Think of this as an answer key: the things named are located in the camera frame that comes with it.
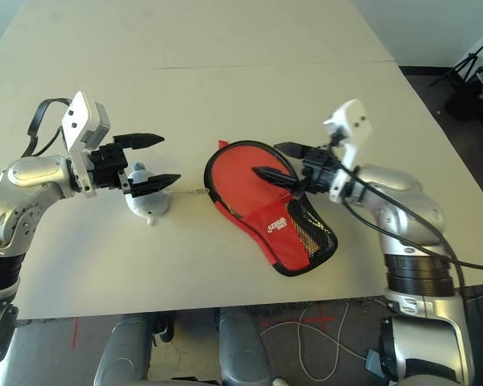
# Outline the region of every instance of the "table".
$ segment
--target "table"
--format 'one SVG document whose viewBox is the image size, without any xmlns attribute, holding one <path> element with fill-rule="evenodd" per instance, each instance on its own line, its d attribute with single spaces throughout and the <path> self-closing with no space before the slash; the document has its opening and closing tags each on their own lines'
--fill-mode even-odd
<svg viewBox="0 0 483 386">
<path fill-rule="evenodd" d="M 27 1 L 0 42 L 0 170 L 26 147 L 37 104 L 77 90 L 106 107 L 107 141 L 164 136 L 127 157 L 182 178 L 154 227 L 120 191 L 51 207 L 23 264 L 20 318 L 381 294 L 378 235 L 343 207 L 311 197 L 340 245 L 290 278 L 196 191 L 217 140 L 325 143 L 321 122 L 355 97 L 374 126 L 361 162 L 415 175 L 444 209 L 459 258 L 483 264 L 480 188 L 350 2 Z M 63 111 L 47 114 L 40 143 Z M 468 284 L 483 283 L 483 272 L 464 273 Z"/>
</svg>

